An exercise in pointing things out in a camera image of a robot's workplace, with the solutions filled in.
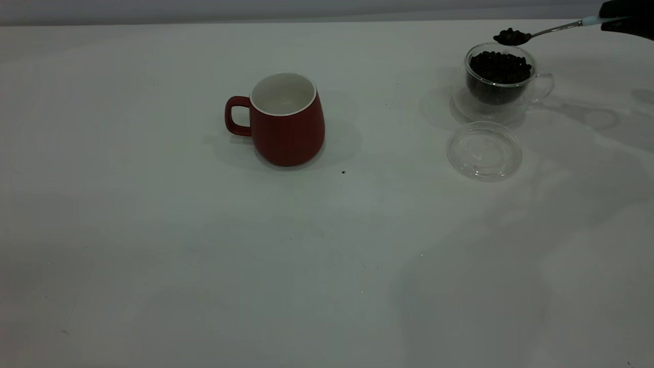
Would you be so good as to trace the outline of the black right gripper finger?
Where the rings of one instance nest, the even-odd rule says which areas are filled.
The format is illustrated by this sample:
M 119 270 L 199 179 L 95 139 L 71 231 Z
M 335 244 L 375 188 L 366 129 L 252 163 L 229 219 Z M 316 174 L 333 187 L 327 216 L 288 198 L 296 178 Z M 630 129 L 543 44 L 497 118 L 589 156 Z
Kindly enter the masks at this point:
M 653 1 L 614 0 L 602 3 L 599 10 L 600 18 L 651 18 Z
M 602 31 L 654 40 L 653 18 L 622 18 L 602 24 Z

